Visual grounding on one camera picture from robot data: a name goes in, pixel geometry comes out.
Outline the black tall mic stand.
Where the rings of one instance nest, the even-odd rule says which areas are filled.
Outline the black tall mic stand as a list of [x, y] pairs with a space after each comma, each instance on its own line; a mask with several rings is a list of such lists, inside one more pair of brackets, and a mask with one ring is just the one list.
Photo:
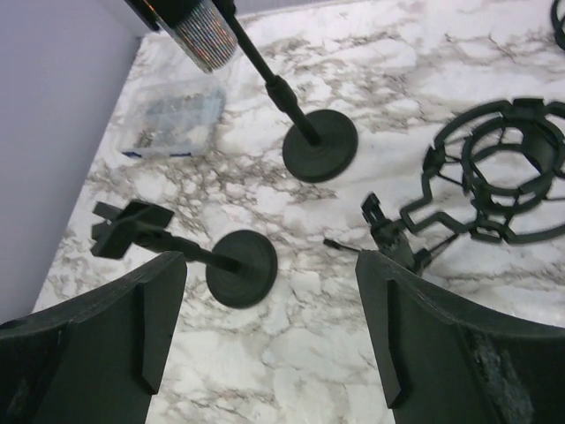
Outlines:
[[[150, 30], [164, 31], [148, 2], [130, 0], [126, 4]], [[243, 51], [263, 78], [271, 101], [292, 122], [282, 144], [282, 159], [287, 171], [294, 178], [310, 184], [339, 176], [350, 166], [358, 150], [358, 131], [353, 122], [336, 110], [316, 110], [305, 114], [290, 85], [272, 72], [238, 22], [235, 3], [213, 2], [237, 37], [237, 49]]]

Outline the black shock mount round-base stand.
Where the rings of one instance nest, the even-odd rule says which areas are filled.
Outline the black shock mount round-base stand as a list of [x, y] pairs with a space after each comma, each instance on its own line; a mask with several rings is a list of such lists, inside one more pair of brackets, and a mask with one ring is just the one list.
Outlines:
[[552, 28], [554, 30], [554, 40], [557, 46], [561, 50], [565, 50], [565, 41], [564, 41], [564, 16], [559, 17], [558, 15], [558, 7], [561, 3], [561, 0], [553, 0], [550, 9], [550, 21]]

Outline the black tripod shock mount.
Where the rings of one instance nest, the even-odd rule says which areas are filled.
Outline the black tripod shock mount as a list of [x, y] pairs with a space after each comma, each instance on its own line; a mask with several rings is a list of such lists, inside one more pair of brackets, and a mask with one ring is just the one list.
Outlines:
[[374, 193], [367, 195], [361, 211], [370, 226], [370, 234], [378, 251], [417, 276], [421, 276], [431, 262], [459, 237], [458, 234], [453, 234], [433, 247], [422, 248], [414, 253], [404, 234], [403, 223], [400, 220], [393, 222], [385, 217]]

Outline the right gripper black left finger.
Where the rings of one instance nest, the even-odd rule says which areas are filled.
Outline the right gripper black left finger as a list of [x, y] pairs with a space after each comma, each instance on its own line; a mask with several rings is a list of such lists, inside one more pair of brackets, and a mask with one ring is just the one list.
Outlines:
[[185, 260], [134, 271], [1, 326], [3, 423], [143, 423], [185, 288]]

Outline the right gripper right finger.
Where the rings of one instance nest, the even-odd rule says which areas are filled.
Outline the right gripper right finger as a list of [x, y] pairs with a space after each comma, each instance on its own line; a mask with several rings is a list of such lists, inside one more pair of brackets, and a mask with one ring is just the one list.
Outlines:
[[564, 331], [483, 307], [375, 251], [358, 290], [398, 423], [561, 423]]

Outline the black stand with clip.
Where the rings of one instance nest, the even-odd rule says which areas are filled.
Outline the black stand with clip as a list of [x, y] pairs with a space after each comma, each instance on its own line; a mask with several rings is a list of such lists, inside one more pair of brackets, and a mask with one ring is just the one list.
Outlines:
[[259, 304], [274, 286], [278, 258], [271, 241], [257, 231], [233, 231], [211, 251], [167, 231], [174, 212], [141, 200], [124, 208], [97, 202], [93, 213], [102, 221], [91, 229], [95, 257], [120, 260], [136, 245], [161, 254], [179, 252], [187, 262], [206, 266], [207, 288], [216, 301], [235, 309]]

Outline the glitter microphone silver head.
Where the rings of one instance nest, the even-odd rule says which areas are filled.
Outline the glitter microphone silver head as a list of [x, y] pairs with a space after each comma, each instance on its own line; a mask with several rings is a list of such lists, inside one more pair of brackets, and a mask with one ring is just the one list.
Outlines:
[[235, 55], [237, 37], [213, 1], [149, 1], [158, 25], [204, 72], [223, 68]]

